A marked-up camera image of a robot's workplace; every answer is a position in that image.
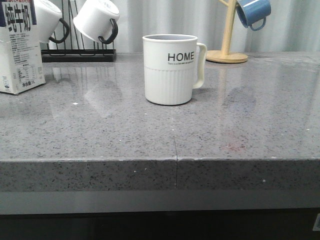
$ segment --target white hanging mug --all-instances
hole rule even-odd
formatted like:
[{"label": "white hanging mug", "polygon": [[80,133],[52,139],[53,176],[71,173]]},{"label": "white hanging mug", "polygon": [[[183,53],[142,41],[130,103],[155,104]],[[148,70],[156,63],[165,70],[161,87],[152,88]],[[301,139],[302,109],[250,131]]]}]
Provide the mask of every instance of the white hanging mug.
[{"label": "white hanging mug", "polygon": [[[36,23],[38,26],[39,41],[48,44],[52,41],[56,44],[63,43],[69,35],[70,27],[62,18],[61,10],[49,0],[34,0]],[[62,39],[52,37],[58,23],[61,22],[65,28]]]},{"label": "white hanging mug", "polygon": [[86,0],[73,24],[92,41],[110,44],[118,35],[119,17],[119,10],[112,1]]},{"label": "white hanging mug", "polygon": [[[156,34],[143,38],[145,97],[161,105],[188,102],[193,89],[204,83],[207,47],[192,35]],[[200,48],[197,82],[194,83],[196,51]]]}]

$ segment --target granite countertop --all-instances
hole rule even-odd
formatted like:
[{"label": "granite countertop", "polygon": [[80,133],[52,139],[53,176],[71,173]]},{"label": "granite countertop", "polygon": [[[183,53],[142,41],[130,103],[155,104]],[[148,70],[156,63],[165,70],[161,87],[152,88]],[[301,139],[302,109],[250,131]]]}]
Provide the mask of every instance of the granite countertop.
[{"label": "granite countertop", "polygon": [[0,192],[320,190],[320,53],[205,63],[190,102],[144,96],[141,53],[44,63],[0,94]]}]

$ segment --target milk carton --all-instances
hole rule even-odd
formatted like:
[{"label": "milk carton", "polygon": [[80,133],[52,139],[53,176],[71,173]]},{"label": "milk carton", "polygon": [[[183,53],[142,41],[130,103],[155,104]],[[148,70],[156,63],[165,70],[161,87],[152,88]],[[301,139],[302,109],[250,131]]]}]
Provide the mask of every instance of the milk carton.
[{"label": "milk carton", "polygon": [[0,92],[44,83],[34,0],[0,0]]}]

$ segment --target wooden mug tree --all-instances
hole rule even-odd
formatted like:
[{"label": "wooden mug tree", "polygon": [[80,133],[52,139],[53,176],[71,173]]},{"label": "wooden mug tree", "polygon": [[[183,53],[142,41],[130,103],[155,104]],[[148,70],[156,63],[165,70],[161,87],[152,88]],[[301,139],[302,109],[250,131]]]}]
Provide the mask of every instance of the wooden mug tree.
[{"label": "wooden mug tree", "polygon": [[232,30],[234,27],[235,12],[237,0],[229,0],[225,2],[224,0],[219,0],[225,6],[228,7],[225,18],[225,27],[222,40],[221,50],[210,50],[206,54],[206,59],[208,61],[225,63],[225,64],[239,64],[244,63],[248,60],[248,56],[243,53],[229,52],[231,44]]}]

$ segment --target black mug handle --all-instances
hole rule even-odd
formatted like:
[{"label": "black mug handle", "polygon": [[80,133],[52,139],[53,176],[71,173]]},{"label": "black mug handle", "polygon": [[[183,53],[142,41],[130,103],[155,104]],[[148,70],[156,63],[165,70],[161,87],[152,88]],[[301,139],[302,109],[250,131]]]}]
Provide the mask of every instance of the black mug handle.
[{"label": "black mug handle", "polygon": [[117,37],[117,35],[118,35],[118,25],[117,25],[116,20],[111,18],[110,22],[112,24],[112,34],[111,34],[111,36],[107,40],[105,40],[105,38],[103,36],[99,36],[98,37],[100,42],[103,43],[103,44],[112,43],[115,40],[115,38]]},{"label": "black mug handle", "polygon": [[68,23],[63,18],[60,18],[59,21],[65,27],[65,34],[64,34],[63,38],[61,38],[60,40],[57,40],[57,39],[53,38],[52,36],[49,37],[49,40],[54,42],[55,44],[63,43],[66,40],[66,38],[68,37],[69,32],[70,32],[70,27],[69,27]]}]

